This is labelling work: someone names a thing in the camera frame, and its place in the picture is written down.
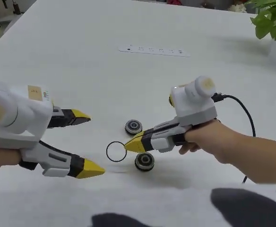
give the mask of white table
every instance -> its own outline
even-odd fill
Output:
[[[205,152],[180,156],[177,149],[155,151],[155,168],[142,174],[134,167],[136,154],[112,163],[105,148],[113,140],[129,139],[124,132],[129,119],[141,121],[144,129],[172,119],[170,88],[199,75],[210,76],[218,91],[241,99],[257,135],[276,140],[276,66],[267,59],[269,39],[256,39],[250,16],[130,0],[37,1],[0,39],[0,80],[46,84],[56,105],[90,114],[91,122],[48,130],[44,140],[107,172],[77,180],[43,177],[40,168],[5,167],[0,191],[240,183],[240,171]],[[182,48],[191,57],[119,52],[118,46],[125,44]],[[251,134],[237,103],[225,100],[216,107],[223,123]],[[120,146],[110,150],[114,158],[123,152]]]

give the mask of black cable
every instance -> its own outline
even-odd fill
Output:
[[[222,95],[221,93],[215,93],[214,96],[212,96],[212,99],[215,103],[220,102],[220,101],[224,100],[225,98],[231,98],[240,104],[240,106],[243,108],[243,110],[245,111],[245,113],[247,114],[247,116],[250,120],[252,136],[256,137],[256,130],[255,130],[255,125],[253,123],[253,119],[252,119],[250,113],[248,112],[247,108],[244,106],[244,104],[238,98],[236,98],[235,96],[230,96],[230,95]],[[247,180],[247,176],[244,177],[242,183],[245,183],[246,180]]]
[[[120,144],[124,147],[124,144],[123,144],[123,143],[121,143],[121,142],[119,142],[119,141],[113,141],[113,142],[109,143],[109,145],[106,147],[106,156],[107,156],[108,159],[111,160],[112,162],[121,162],[121,161],[123,161],[123,160],[126,158],[126,156],[127,156],[127,154],[128,154],[128,150],[125,150],[125,155],[124,155],[124,157],[123,157],[122,159],[120,159],[120,160],[113,160],[113,159],[111,159],[111,158],[109,157],[109,154],[108,154],[108,148],[109,148],[109,146],[112,145],[113,143],[120,143]]]

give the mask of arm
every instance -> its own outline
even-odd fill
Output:
[[[229,163],[256,183],[276,183],[276,141],[239,135]]]
[[[185,139],[180,154],[201,148],[256,183],[276,183],[276,141],[242,135],[218,121],[187,131]]]

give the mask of wrist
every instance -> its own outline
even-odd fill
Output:
[[[225,158],[228,164],[236,166],[236,163],[239,161],[240,157],[242,156],[242,145],[245,144],[245,140],[247,137],[246,135],[240,134],[238,132],[233,133],[230,135],[231,138],[228,140],[225,149]]]

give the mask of ring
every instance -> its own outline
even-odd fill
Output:
[[[111,160],[112,162],[121,162],[121,161],[123,161],[123,160],[126,158],[126,156],[127,156],[127,154],[128,154],[128,150],[125,150],[125,155],[124,155],[124,157],[123,157],[122,159],[120,159],[120,160],[113,160],[113,159],[111,159],[111,158],[109,157],[109,154],[108,154],[108,148],[109,148],[109,146],[112,145],[113,143],[120,143],[120,144],[124,147],[124,144],[123,144],[123,143],[121,143],[121,142],[119,142],[119,141],[113,141],[113,142],[109,143],[109,145],[106,147],[106,156],[107,156],[108,159]]]

